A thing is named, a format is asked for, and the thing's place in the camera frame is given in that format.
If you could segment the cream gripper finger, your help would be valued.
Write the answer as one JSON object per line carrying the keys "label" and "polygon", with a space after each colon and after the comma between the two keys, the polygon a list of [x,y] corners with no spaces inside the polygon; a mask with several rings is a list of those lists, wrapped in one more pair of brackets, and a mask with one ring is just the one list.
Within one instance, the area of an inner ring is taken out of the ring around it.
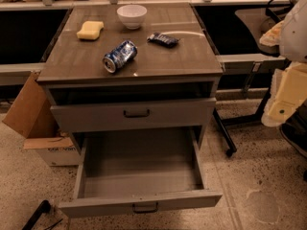
{"label": "cream gripper finger", "polygon": [[261,122],[278,127],[307,100],[307,64],[292,62],[285,70],[275,70],[270,94]]}
{"label": "cream gripper finger", "polygon": [[284,22],[280,21],[271,29],[265,32],[259,39],[259,42],[265,46],[276,46],[280,43],[281,29]]}

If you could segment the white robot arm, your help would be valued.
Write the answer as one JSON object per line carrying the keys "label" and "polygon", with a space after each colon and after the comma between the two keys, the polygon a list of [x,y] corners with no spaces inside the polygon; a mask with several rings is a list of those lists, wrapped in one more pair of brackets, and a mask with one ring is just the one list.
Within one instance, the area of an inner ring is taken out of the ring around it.
{"label": "white robot arm", "polygon": [[285,70],[274,72],[271,97],[261,118],[264,126],[278,127],[307,100],[307,0],[299,0],[259,42],[278,46],[279,54],[291,62]]}

